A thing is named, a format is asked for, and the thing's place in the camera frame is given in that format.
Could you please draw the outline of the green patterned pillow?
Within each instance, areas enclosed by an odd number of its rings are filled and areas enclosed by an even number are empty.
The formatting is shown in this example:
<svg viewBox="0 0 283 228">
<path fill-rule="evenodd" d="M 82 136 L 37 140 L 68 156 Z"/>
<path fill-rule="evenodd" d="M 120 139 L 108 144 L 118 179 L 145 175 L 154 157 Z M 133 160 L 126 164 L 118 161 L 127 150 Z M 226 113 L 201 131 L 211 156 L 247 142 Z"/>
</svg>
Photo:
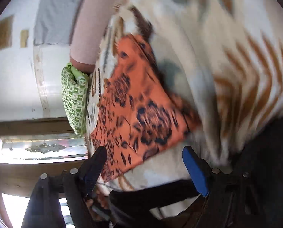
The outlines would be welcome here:
<svg viewBox="0 0 283 228">
<path fill-rule="evenodd" d="M 69 62 L 61 72 L 62 100 L 68 122 L 76 135 L 86 133 L 87 74 Z"/>
</svg>

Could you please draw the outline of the orange floral cloth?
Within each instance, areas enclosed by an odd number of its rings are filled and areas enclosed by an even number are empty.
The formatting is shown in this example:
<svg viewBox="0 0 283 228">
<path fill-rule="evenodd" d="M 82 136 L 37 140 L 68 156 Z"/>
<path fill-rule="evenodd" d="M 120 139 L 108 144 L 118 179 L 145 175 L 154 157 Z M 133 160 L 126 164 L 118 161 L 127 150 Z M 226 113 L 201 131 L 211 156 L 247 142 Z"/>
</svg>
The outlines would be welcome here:
<svg viewBox="0 0 283 228">
<path fill-rule="evenodd" d="M 118 41 L 117 65 L 104 82 L 98 108 L 91 140 L 107 150 L 105 182 L 175 146 L 201 125 L 185 100 L 163 88 L 152 48 L 140 35 Z"/>
</svg>

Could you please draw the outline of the window with wooden frame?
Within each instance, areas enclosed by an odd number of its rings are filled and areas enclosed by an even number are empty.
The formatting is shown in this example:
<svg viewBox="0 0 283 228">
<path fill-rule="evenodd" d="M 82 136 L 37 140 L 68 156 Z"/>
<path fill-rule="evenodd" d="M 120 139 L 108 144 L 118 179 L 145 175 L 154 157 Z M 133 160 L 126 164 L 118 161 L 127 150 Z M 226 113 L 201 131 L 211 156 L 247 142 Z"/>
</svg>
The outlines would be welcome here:
<svg viewBox="0 0 283 228">
<path fill-rule="evenodd" d="M 40 120 L 21 120 L 0 122 L 0 137 L 9 135 L 47 135 L 71 133 L 66 118 L 44 118 Z M 8 217 L 2 194 L 29 197 L 42 173 L 57 176 L 62 171 L 78 168 L 82 160 L 70 162 L 44 162 L 37 160 L 30 164 L 15 164 L 0 162 L 0 219 L 1 227 L 12 227 Z"/>
</svg>

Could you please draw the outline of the grey pillow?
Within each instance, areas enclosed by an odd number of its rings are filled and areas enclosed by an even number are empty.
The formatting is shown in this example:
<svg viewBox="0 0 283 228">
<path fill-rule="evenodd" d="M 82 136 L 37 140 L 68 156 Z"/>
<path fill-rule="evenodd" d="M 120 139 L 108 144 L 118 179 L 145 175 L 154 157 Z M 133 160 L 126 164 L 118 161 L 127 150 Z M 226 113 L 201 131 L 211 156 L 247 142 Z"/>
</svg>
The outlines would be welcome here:
<svg viewBox="0 0 283 228">
<path fill-rule="evenodd" d="M 69 45 L 82 1 L 40 0 L 34 27 L 34 45 Z"/>
</svg>

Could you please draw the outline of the pink bolster headboard cushion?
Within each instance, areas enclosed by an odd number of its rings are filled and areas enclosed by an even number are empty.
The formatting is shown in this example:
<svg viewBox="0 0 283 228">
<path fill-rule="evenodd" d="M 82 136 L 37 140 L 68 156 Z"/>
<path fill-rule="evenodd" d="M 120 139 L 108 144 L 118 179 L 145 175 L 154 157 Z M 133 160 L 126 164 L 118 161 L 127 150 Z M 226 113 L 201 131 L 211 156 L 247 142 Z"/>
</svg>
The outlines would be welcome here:
<svg viewBox="0 0 283 228">
<path fill-rule="evenodd" d="M 83 0 L 74 26 L 70 62 L 81 72 L 95 69 L 99 45 L 116 0 Z"/>
</svg>

